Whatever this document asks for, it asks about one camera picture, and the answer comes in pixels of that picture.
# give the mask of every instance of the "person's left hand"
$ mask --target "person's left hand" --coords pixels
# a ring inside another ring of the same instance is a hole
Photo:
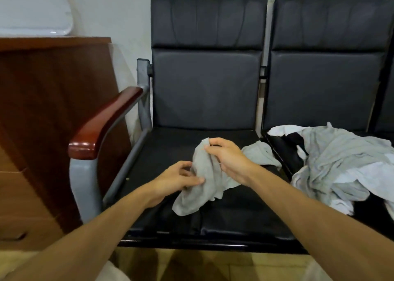
[[[184,187],[196,186],[204,183],[205,179],[194,176],[190,171],[185,170],[191,167],[192,162],[179,161],[168,167],[162,174],[154,180],[143,185],[149,193],[150,199],[147,207],[154,207],[168,196]]]

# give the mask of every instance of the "gray metal frame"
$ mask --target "gray metal frame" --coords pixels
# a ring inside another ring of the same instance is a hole
[[[106,206],[111,203],[117,190],[125,180],[130,167],[140,153],[146,136],[152,130],[152,121],[150,117],[150,77],[148,75],[149,66],[148,59],[137,59],[137,84],[143,89],[143,93],[135,103],[131,104],[125,112],[116,119],[106,133],[107,135],[135,104],[138,103],[138,116],[140,118],[142,133],[131,149],[130,154],[127,156],[104,198],[101,197],[99,185],[97,183],[97,158],[93,160],[70,159],[69,174],[71,191],[84,224],[99,215]]]

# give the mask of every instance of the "drawer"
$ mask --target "drawer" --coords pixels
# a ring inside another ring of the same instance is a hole
[[[1,146],[0,146],[0,171],[9,171],[9,172],[19,171]]]
[[[0,217],[0,249],[45,249],[63,236],[54,219],[19,219]]]
[[[0,172],[0,217],[52,218],[32,186],[19,172]]]

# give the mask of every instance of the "drawer handle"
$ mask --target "drawer handle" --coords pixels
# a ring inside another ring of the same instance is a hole
[[[15,237],[0,238],[0,242],[19,242],[27,236],[27,232],[21,232]]]

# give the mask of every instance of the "white plastic object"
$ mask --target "white plastic object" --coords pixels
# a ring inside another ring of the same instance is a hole
[[[58,36],[72,30],[67,0],[0,0],[0,10],[0,36]]]

